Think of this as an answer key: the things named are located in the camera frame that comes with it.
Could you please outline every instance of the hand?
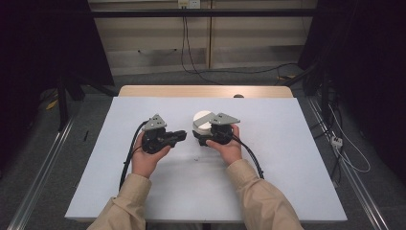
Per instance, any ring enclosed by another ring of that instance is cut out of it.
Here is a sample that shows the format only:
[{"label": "hand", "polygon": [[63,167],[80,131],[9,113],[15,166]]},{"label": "hand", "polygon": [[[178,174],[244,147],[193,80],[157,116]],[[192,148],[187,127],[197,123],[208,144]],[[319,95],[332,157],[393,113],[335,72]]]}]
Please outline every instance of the hand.
[{"label": "hand", "polygon": [[170,151],[170,146],[166,146],[160,151],[154,154],[148,154],[143,151],[141,147],[143,141],[144,132],[138,135],[134,144],[135,152],[132,155],[132,173],[141,175],[145,178],[149,178],[154,172],[158,161]]},{"label": "hand", "polygon": [[[233,134],[239,138],[239,127],[232,124]],[[227,165],[233,164],[235,161],[242,159],[241,144],[235,140],[231,140],[227,145],[221,145],[212,140],[207,140],[206,144],[220,152],[221,157]]]}]

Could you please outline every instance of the black controller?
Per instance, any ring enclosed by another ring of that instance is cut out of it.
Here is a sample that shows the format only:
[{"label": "black controller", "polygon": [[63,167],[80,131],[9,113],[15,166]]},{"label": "black controller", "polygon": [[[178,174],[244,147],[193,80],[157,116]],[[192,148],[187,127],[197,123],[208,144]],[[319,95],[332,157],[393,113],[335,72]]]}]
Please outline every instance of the black controller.
[{"label": "black controller", "polygon": [[206,141],[212,140],[221,145],[228,144],[233,140],[233,128],[230,124],[239,123],[239,120],[224,113],[219,113],[209,120],[211,124],[211,135],[202,135],[193,131],[193,136],[197,138],[200,146],[207,146]]},{"label": "black controller", "polygon": [[175,132],[167,132],[165,127],[167,124],[156,114],[146,123],[143,136],[143,151],[149,154],[154,154],[165,146],[175,147],[177,142],[186,139],[186,131],[179,130]]},{"label": "black controller", "polygon": [[149,154],[156,153],[165,146],[175,147],[177,142],[186,139],[186,131],[166,132],[165,128],[146,131],[143,136],[143,151]]}]

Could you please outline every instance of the left hand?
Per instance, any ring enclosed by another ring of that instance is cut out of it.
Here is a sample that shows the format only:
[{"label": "left hand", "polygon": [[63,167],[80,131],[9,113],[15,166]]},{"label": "left hand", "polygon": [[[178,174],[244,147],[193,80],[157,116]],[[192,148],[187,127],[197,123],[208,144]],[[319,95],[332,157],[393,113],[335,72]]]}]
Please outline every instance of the left hand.
[{"label": "left hand", "polygon": [[166,146],[160,151],[154,154],[148,154],[143,151],[143,148],[139,148],[142,145],[144,132],[142,131],[138,135],[137,140],[134,144],[134,150],[137,149],[132,155],[131,165],[132,173],[141,175],[145,178],[149,178],[154,172],[158,161],[161,160],[164,156],[170,151],[170,146]]}]

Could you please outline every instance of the sleeve cuff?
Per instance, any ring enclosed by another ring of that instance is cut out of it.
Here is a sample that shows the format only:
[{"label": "sleeve cuff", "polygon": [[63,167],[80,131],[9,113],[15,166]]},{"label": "sleeve cuff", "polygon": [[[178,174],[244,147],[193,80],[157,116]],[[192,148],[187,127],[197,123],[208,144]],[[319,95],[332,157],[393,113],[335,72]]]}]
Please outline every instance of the sleeve cuff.
[{"label": "sleeve cuff", "polygon": [[125,179],[117,197],[129,199],[136,203],[144,203],[147,199],[151,181],[138,174],[131,173]]},{"label": "sleeve cuff", "polygon": [[246,182],[258,178],[254,168],[245,159],[235,161],[227,168],[227,174],[236,189],[243,187]]}]

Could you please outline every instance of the right hand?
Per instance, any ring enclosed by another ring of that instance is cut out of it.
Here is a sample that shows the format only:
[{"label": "right hand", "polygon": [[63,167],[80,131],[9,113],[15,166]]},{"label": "right hand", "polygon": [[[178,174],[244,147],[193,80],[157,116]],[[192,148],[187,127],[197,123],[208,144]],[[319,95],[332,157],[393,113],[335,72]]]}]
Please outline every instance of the right hand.
[{"label": "right hand", "polygon": [[[239,138],[239,127],[234,124],[231,124],[231,127],[233,128],[233,134]],[[210,148],[220,152],[221,157],[228,166],[233,164],[235,161],[242,159],[241,144],[235,140],[231,140],[226,145],[221,145],[212,140],[207,140],[206,144]]]}]

